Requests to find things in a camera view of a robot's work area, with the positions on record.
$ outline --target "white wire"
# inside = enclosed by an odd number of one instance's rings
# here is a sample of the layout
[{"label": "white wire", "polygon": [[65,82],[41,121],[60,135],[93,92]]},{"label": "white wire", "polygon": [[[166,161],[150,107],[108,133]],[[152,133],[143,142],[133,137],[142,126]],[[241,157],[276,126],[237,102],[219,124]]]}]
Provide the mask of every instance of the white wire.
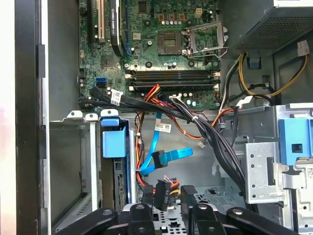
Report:
[{"label": "white wire", "polygon": [[226,84],[227,81],[230,79],[230,74],[231,72],[234,70],[234,68],[236,67],[237,63],[239,63],[240,60],[240,56],[238,56],[237,60],[235,61],[234,65],[230,68],[230,70],[228,71],[226,77],[225,77],[225,83],[224,83],[224,90],[223,90],[223,100],[219,109],[219,113],[223,110],[225,102],[226,102]]}]

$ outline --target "perforated metal plate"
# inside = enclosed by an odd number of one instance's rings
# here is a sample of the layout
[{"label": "perforated metal plate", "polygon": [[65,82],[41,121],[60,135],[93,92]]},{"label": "perforated metal plate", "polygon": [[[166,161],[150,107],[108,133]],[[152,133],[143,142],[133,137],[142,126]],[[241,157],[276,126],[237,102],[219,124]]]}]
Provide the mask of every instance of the perforated metal plate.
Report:
[{"label": "perforated metal plate", "polygon": [[276,50],[313,27],[311,17],[270,17],[253,30],[237,49]]}]

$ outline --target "black wire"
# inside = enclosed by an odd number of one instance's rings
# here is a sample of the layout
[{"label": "black wire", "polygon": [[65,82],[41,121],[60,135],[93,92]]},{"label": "black wire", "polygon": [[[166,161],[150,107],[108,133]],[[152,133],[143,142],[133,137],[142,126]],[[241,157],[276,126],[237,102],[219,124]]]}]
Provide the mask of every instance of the black wire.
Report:
[{"label": "black wire", "polygon": [[[249,91],[251,90],[254,90],[255,88],[258,88],[258,87],[262,87],[262,88],[267,88],[271,93],[273,93],[272,91],[274,90],[271,86],[267,87],[265,84],[261,83],[261,84],[251,84],[248,88]],[[242,97],[243,95],[245,95],[245,92],[241,92],[240,94],[236,95],[235,97],[232,97],[228,100],[228,103]]]},{"label": "black wire", "polygon": [[226,89],[226,102],[228,101],[228,98],[229,98],[229,86],[230,86],[230,80],[232,78],[232,76],[235,74],[237,68],[239,66],[239,61],[236,63],[235,67],[233,68],[232,71],[230,71],[230,74],[229,74],[229,78],[227,79],[226,81],[226,86],[225,86],[225,89]]},{"label": "black wire", "polygon": [[234,116],[233,116],[233,141],[231,143],[231,147],[234,145],[236,137],[237,137],[237,130],[238,130],[238,119],[239,119],[239,106],[236,106],[234,109]]},{"label": "black wire", "polygon": [[[182,102],[175,102],[173,104],[178,107],[182,112],[184,112],[187,116],[191,117],[193,114],[188,107]],[[225,170],[225,172],[231,177],[231,179],[235,182],[238,186],[240,191],[242,192],[242,196],[244,200],[246,198],[245,193],[245,176],[241,169],[240,162],[236,156],[236,153],[227,142],[227,140],[213,127],[211,126],[206,120],[201,117],[192,118],[192,121],[197,125],[201,135],[208,139],[211,146],[213,147],[215,156],[220,163],[221,167]],[[249,210],[254,212],[258,212],[256,205],[249,205],[246,204],[246,207]]]}]

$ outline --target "metal bracket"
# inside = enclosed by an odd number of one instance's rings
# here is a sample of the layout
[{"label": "metal bracket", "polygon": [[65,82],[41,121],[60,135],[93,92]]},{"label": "metal bracket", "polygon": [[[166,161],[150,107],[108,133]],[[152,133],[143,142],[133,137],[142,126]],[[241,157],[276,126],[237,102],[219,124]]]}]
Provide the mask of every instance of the metal bracket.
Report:
[{"label": "metal bracket", "polygon": [[[274,203],[283,201],[286,196],[283,184],[283,171],[286,166],[276,164],[278,143],[246,143],[246,201],[255,203]],[[274,164],[268,166],[268,158]]]},{"label": "metal bracket", "polygon": [[[210,28],[216,28],[217,32],[217,47],[209,47],[209,48],[203,48],[201,50],[198,50],[198,47],[196,45],[196,31],[197,30],[208,30]],[[225,42],[228,39],[228,36],[224,35],[228,30],[222,26],[221,22],[215,22],[215,23],[206,23],[199,26],[189,27],[186,28],[183,32],[183,35],[185,35],[188,39],[188,46],[186,48],[187,57],[194,58],[194,57],[204,57],[204,56],[216,56],[218,58],[221,58],[223,55],[227,53],[228,48],[224,47]],[[221,55],[217,55],[214,53],[215,50],[222,50],[225,49],[225,52],[223,52]],[[208,53],[211,52],[209,55],[197,55],[199,53]]]},{"label": "metal bracket", "polygon": [[296,191],[295,194],[298,232],[311,233],[313,232],[313,159],[300,159],[296,162],[294,168],[295,170],[301,170],[301,173],[299,174],[299,183],[302,183],[302,186]]},{"label": "metal bracket", "polygon": [[98,114],[86,114],[85,116],[85,121],[88,122],[94,122],[94,121],[98,121]]},{"label": "metal bracket", "polygon": [[104,109],[100,113],[101,117],[118,117],[118,111],[116,109]]},{"label": "metal bracket", "polygon": [[83,113],[79,110],[73,110],[68,114],[67,118],[83,118]]}]

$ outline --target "cable label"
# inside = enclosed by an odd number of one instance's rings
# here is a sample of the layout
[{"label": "cable label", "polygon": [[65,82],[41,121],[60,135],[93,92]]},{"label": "cable label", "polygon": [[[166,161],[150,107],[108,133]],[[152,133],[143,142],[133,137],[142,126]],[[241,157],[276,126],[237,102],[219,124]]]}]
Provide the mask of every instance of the cable label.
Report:
[{"label": "cable label", "polygon": [[171,133],[171,129],[172,129],[171,124],[161,123],[161,119],[159,118],[156,119],[156,126],[155,126],[156,131]]},{"label": "cable label", "polygon": [[119,106],[119,102],[121,101],[121,97],[124,94],[123,92],[119,92],[117,90],[111,89],[111,104]]}]

